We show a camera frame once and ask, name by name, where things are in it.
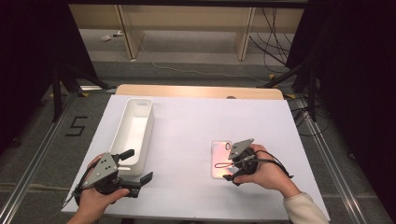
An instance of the white tray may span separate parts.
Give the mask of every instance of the white tray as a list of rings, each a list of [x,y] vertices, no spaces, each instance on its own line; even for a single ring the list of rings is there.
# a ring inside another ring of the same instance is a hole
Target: white tray
[[[120,176],[128,178],[142,174],[153,124],[154,112],[150,99],[128,100],[110,148],[112,155],[134,149],[131,158],[119,162]]]

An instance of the human arm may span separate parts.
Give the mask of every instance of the human arm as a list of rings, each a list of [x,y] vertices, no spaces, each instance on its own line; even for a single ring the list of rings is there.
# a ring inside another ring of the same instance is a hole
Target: human arm
[[[102,155],[96,157],[88,167],[95,161],[100,160]],[[84,189],[81,192],[79,207],[67,224],[89,224],[99,219],[106,208],[116,200],[126,196],[128,189],[118,189],[109,195],[99,193],[95,188]]]
[[[251,144],[258,159],[273,160],[265,153],[264,146]],[[275,164],[259,162],[253,175],[240,175],[233,180],[235,183],[255,183],[265,189],[278,190],[284,197],[285,209],[293,223],[328,223],[321,210],[314,204],[312,198],[303,192]]]

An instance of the gray carpet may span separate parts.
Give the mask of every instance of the gray carpet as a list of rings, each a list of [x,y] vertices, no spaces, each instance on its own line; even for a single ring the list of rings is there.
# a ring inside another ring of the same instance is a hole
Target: gray carpet
[[[162,63],[160,66],[174,69],[161,69],[151,63],[93,63],[101,80],[111,85],[131,84],[161,84],[161,85],[197,85],[197,86],[235,86],[255,88],[261,85],[254,78],[269,81],[268,68],[259,65],[222,65],[222,64],[184,64]],[[281,67],[270,67],[271,70],[287,71]],[[204,75],[203,73],[222,73],[222,75]],[[228,77],[249,75],[251,77]],[[79,81],[81,85],[91,85],[86,80]],[[290,80],[281,83],[284,93],[291,93]],[[106,108],[110,93],[90,93],[87,97],[78,97],[65,114],[64,122],[49,152],[39,169],[34,184],[24,197],[12,223],[65,223],[69,215],[60,213],[68,189],[71,187],[79,166],[89,148],[96,127]],[[317,96],[317,105],[324,105]],[[31,122],[24,133],[19,136],[21,146],[10,147],[0,157],[0,204],[4,205],[18,183],[30,159],[48,130],[53,113],[50,90],[43,97],[44,105],[38,105]],[[290,110],[298,108],[296,100],[289,100]],[[358,199],[363,214],[369,223],[392,223],[380,201],[376,198],[370,184],[361,172],[359,165],[347,156],[348,149],[343,137],[337,131],[331,116],[325,108],[316,110],[318,126],[334,155],[346,182]],[[77,125],[85,126],[80,136],[67,136],[79,133],[78,129],[70,128],[75,117]],[[332,223],[353,223],[346,207],[338,193],[332,177],[318,152],[314,138],[310,136],[304,122],[298,126],[299,133],[318,182],[319,190],[330,213]],[[116,217],[104,217],[100,223],[120,223]],[[137,220],[136,223],[147,223]]]

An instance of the white table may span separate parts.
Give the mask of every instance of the white table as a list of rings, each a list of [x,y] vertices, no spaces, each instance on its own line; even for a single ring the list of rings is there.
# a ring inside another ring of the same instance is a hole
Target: white table
[[[143,175],[154,172],[137,199],[123,198],[106,214],[134,218],[270,221],[288,220],[283,198],[254,184],[239,187],[210,173],[211,142],[254,138],[286,166],[293,181],[309,193],[329,218],[312,174],[288,103],[284,100],[207,99],[115,95],[92,140],[76,177],[88,163],[109,151],[125,103],[131,98],[153,101],[152,130]],[[77,211],[74,201],[63,210]]]

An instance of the person's left hand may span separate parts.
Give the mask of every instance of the person's left hand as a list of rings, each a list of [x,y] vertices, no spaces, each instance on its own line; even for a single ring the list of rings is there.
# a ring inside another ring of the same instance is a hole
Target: person's left hand
[[[102,155],[97,156],[88,167],[100,160]],[[128,189],[118,189],[109,195],[99,193],[95,188],[84,189],[81,192],[79,207],[75,215],[67,222],[72,223],[93,223],[99,219],[106,208],[129,193]]]

